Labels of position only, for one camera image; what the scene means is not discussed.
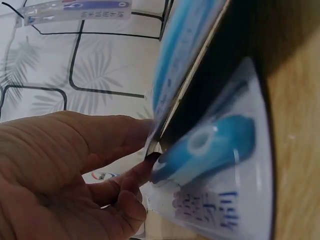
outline blue object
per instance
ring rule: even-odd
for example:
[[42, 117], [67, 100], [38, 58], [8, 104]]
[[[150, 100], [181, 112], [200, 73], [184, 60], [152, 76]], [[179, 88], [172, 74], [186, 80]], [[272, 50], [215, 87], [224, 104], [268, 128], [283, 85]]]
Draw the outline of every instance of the blue object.
[[84, 1], [73, 2], [63, 6], [63, 10], [88, 10], [88, 9], [119, 9], [128, 8], [129, 3], [125, 1]]
[[207, 122], [182, 137], [153, 167], [154, 184], [170, 179], [183, 186], [200, 175], [247, 159], [255, 149], [255, 123], [242, 115]]
[[204, 28], [216, 15], [213, 9], [221, 2], [216, 0], [180, 1], [162, 41], [160, 56], [153, 82], [153, 111], [156, 118], [167, 107], [177, 91], [193, 51], [205, 36]]

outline logo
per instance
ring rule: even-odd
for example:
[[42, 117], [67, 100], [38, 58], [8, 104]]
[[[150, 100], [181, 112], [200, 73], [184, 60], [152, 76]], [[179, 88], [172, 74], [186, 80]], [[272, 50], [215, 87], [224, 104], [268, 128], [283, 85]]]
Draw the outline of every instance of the logo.
[[114, 174], [114, 173], [107, 173], [107, 172], [95, 172], [93, 171], [91, 173], [91, 176], [95, 179], [95, 180], [99, 180], [99, 181], [103, 181], [105, 179], [110, 179], [113, 178], [115, 176], [117, 176], [118, 174]]

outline blue roll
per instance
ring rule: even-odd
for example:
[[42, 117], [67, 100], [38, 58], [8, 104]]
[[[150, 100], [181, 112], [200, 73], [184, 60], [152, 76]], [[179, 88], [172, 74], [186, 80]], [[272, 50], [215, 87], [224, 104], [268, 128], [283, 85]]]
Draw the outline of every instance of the blue roll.
[[179, 186], [208, 171], [218, 171], [247, 159], [255, 149], [255, 123], [250, 117], [232, 115], [206, 122], [191, 130], [153, 167], [151, 181], [170, 180]]

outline leaf pattern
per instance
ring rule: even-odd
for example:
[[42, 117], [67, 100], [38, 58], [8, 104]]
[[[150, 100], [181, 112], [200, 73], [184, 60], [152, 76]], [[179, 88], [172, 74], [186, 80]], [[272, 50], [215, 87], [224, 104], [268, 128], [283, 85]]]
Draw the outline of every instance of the leaf pattern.
[[[103, 52], [95, 51], [93, 54], [90, 54], [87, 58], [80, 58], [77, 61], [77, 64], [74, 65], [72, 79], [75, 85], [82, 89], [91, 89], [91, 90], [107, 90], [110, 91], [110, 85], [116, 87], [122, 87], [122, 85], [117, 82], [115, 79], [109, 76], [110, 73], [114, 71], [119, 71], [125, 66], [111, 69], [110, 63], [112, 61], [112, 44], [108, 44], [108, 53], [104, 54]], [[61, 73], [69, 72], [68, 68], [63, 66], [61, 67]], [[67, 109], [75, 112], [80, 112], [88, 115], [93, 115], [97, 111], [97, 108], [102, 102], [104, 105], [107, 104], [108, 99], [112, 99], [111, 94], [100, 93], [100, 92], [90, 92], [86, 93], [85, 91], [75, 90], [69, 85], [69, 77], [61, 76], [56, 74], [51, 78], [52, 84], [47, 84], [48, 87], [55, 87], [63, 89], [68, 97]], [[33, 110], [39, 111], [43, 114], [45, 108], [47, 107], [48, 112], [53, 112], [56, 109], [63, 106], [63, 100], [60, 99], [54, 102], [54, 92], [48, 92], [49, 97], [44, 98], [42, 96], [37, 96], [41, 102], [46, 105], [33, 104]]]
[[[2, 60], [0, 84], [1, 86], [21, 86], [28, 82], [27, 68], [36, 69], [39, 63], [39, 48], [28, 42], [19, 43], [17, 49], [11, 49], [7, 58]], [[7, 92], [9, 104], [15, 108], [21, 100], [21, 88], [12, 88]]]
[[141, 114], [140, 112], [137, 112], [137, 116], [140, 118], [140, 119], [152, 119], [153, 116], [152, 114], [149, 112], [149, 110], [146, 108], [146, 106], [143, 107], [144, 109], [144, 113]]

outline finger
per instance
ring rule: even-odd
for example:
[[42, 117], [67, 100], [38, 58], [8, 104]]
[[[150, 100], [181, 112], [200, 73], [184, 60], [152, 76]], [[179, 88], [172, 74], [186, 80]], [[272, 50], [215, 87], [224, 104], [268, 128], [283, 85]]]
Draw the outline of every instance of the finger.
[[160, 154], [152, 154], [151, 158], [134, 166], [131, 170], [120, 176], [110, 178], [104, 182], [88, 184], [93, 201], [100, 207], [114, 204], [120, 194], [124, 179], [134, 179], [138, 186], [145, 184], [151, 174], [152, 167]]
[[65, 123], [70, 134], [81, 137], [88, 152], [95, 154], [144, 143], [152, 124], [149, 119], [138, 120], [122, 115], [89, 116], [71, 111], [56, 112], [48, 117]]
[[123, 180], [120, 191], [129, 191], [135, 195], [135, 197], [138, 199], [140, 203], [142, 203], [142, 194], [139, 189], [139, 182], [137, 179], [132, 178], [132, 177], [127, 177]]
[[133, 146], [124, 146], [118, 147], [115, 150], [111, 150], [106, 153], [92, 153], [88, 156], [83, 169], [80, 171], [81, 174], [86, 174], [92, 172], [96, 169], [103, 168], [118, 159], [121, 159], [125, 156], [133, 154], [139, 151], [144, 146], [144, 143]]
[[147, 218], [147, 211], [137, 197], [130, 191], [121, 191], [117, 205], [125, 237], [134, 235]]
[[50, 194], [69, 184], [90, 153], [144, 143], [150, 120], [86, 116], [62, 111], [0, 124], [8, 176], [33, 192]]

